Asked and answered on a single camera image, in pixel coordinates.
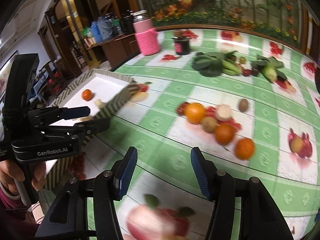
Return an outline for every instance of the orange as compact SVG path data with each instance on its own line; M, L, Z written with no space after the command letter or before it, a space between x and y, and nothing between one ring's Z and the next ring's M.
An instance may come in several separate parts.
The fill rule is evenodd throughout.
M222 123L216 128L214 136L217 143L220 145L227 145L235 137L235 132L235 128L232 125L228 123Z
M184 115L187 120L193 124L199 124L205 116L205 109L203 105L199 103L192 103L186 106Z
M81 96L82 96L82 99L85 101L90 101L93 98L93 94L89 89L84 90Z
M249 160L255 151L254 142L250 138L239 140L235 146L235 156L240 160Z

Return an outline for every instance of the table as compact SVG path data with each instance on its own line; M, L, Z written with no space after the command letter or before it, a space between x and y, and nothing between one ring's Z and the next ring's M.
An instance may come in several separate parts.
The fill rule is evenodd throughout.
M112 119L110 129L86 146L87 178L109 169L123 158L128 147L135 146L139 159L128 194L115 203L123 234L129 233L126 221L130 211L146 204L144 194L152 194L159 199L161 209L192 208L195 214L188 217L184 225L186 238L204 239L214 204L203 198L190 163L191 148L199 147L218 169L241 179L260 178L285 217L294 239L300 239L315 224L320 208L320 107L316 101L319 94L314 74L304 67L311 60L288 47L278 56L285 65L281 71L296 93L269 83L262 75L203 77L191 68L196 52L238 50L237 57L245 57L244 67L250 68L249 62L257 54L270 56L270 41L243 33L234 33L238 36L236 39L226 40L223 31L192 31L198 38L191 40L191 54L175 61L162 61L163 55L174 54L174 48L172 31L160 32L161 52L138 55L116 70L133 76L138 83L152 84L145 100L128 102ZM246 113L237 109L241 98L247 98L250 103ZM236 140L241 137L254 140L253 158L238 160L233 154L234 142L224 149L199 125L179 117L176 108L183 101L200 102L204 106L230 105L234 118L243 126ZM291 153L290 129L299 136L308 134L311 158L301 159ZM232 239L238 239L240 210L240 200L237 200ZM88 200L88 221L94 229L92 199Z

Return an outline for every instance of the kiwi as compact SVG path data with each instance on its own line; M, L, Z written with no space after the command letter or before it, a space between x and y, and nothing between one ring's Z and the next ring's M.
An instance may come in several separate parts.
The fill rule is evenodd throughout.
M248 102L248 100L245 99L245 98L242 98L242 99L240 100L240 102L239 102L238 108L239 108L239 111L240 111L240 112L243 112L243 113L244 113L245 111L247 111L248 108L249 108L249 102Z
M201 125L207 133L213 133L217 128L217 120L213 117L206 116L201 120Z

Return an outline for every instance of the dark red fruit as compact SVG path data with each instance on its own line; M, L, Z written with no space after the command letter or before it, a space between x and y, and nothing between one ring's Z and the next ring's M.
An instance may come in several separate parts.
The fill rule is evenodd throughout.
M184 110L186 109L186 106L189 105L189 102L183 102L178 108L177 108L177 114L179 116L184 115Z
M244 77L250 76L250 75L251 75L251 70L250 70L250 69L244 69L244 70L242 71L242 75L243 75Z

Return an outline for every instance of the wall mural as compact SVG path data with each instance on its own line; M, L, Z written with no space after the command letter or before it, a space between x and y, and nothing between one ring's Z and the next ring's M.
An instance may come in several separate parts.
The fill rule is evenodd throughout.
M140 0L154 26L211 24L256 31L299 48L298 0Z

